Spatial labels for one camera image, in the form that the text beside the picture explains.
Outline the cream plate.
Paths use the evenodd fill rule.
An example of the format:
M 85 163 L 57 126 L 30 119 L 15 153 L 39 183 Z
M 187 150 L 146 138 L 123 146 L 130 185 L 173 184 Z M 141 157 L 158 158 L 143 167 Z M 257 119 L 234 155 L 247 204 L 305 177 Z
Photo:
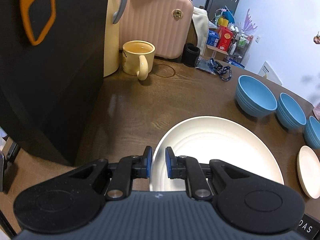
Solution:
M 305 194 L 312 199 L 318 199 L 319 158 L 309 146 L 302 146 L 297 157 L 297 171 L 300 184 Z
M 217 116 L 197 116 L 184 120 L 159 141 L 153 154 L 150 191 L 183 191 L 182 179 L 170 179 L 165 149 L 176 156 L 186 155 L 207 164 L 219 159 L 269 180 L 284 183 L 280 167 L 268 147 L 250 130 Z

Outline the blue bowl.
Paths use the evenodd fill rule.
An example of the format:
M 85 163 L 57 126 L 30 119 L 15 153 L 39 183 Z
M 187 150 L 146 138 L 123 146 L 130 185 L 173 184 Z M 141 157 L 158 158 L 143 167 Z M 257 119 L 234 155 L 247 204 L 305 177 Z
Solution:
M 307 119 L 306 126 L 304 128 L 304 139 L 306 144 L 313 149 L 320 149 L 320 124 L 318 120 L 310 116 Z
M 248 75 L 238 78 L 235 99 L 248 115 L 263 118 L 277 109 L 277 100 L 261 81 Z
M 296 100 L 286 93 L 280 93 L 276 115 L 287 129 L 299 129 L 306 125 L 306 116 Z

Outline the yellow ceramic mug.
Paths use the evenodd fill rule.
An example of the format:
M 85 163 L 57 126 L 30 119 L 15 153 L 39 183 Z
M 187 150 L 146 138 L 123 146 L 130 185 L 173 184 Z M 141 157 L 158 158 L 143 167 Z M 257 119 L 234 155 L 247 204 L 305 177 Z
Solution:
M 155 46 L 150 42 L 135 40 L 123 44 L 123 71 L 144 81 L 153 67 Z

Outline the black cylindrical cup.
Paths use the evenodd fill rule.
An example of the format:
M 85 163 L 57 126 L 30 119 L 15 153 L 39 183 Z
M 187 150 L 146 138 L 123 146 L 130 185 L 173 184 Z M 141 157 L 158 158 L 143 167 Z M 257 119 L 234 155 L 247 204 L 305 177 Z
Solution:
M 200 48 L 194 46 L 192 43 L 186 43 L 183 48 L 181 62 L 188 67 L 194 67 L 199 55 Z

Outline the white leaning board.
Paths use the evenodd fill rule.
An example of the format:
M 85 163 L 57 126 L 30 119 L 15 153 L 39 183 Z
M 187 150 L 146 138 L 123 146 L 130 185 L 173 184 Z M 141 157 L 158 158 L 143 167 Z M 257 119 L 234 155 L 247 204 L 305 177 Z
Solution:
M 280 86 L 282 85 L 280 78 L 277 76 L 277 74 L 274 72 L 274 70 L 268 64 L 267 61 L 265 61 L 263 66 L 260 68 L 258 75 L 265 78 L 265 79 L 268 79 L 268 80 L 270 80 Z

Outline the blue carton box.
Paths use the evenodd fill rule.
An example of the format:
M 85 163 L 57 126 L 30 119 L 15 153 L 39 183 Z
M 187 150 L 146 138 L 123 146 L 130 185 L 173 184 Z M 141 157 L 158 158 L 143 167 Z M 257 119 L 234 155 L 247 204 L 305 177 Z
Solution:
M 207 37 L 207 45 L 212 47 L 217 47 L 217 44 L 219 42 L 219 35 L 216 31 L 208 30 L 208 37 Z

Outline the wooden chair with beige cloth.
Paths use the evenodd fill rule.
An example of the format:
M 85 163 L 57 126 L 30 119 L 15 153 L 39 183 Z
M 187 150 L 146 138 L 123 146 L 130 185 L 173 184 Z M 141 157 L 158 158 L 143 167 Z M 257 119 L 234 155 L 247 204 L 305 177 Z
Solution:
M 206 48 L 209 29 L 217 29 L 217 26 L 209 20 L 206 10 L 194 7 L 186 42 L 197 46 L 201 55 Z

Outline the red gift box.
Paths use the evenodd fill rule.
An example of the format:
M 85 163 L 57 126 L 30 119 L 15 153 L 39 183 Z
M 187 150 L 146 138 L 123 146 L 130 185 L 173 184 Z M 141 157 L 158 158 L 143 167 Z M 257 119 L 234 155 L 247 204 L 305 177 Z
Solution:
M 233 33 L 224 26 L 220 26 L 218 29 L 219 41 L 217 43 L 217 48 L 223 51 L 227 51 L 233 37 Z

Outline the pink ribbed suitcase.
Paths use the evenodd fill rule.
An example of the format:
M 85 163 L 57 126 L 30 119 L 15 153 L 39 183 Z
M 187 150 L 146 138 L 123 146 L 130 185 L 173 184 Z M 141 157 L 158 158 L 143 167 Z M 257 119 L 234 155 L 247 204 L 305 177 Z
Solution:
M 128 41 L 142 40 L 155 46 L 158 57 L 180 57 L 193 9 L 191 0 L 127 0 L 119 21 L 119 48 Z

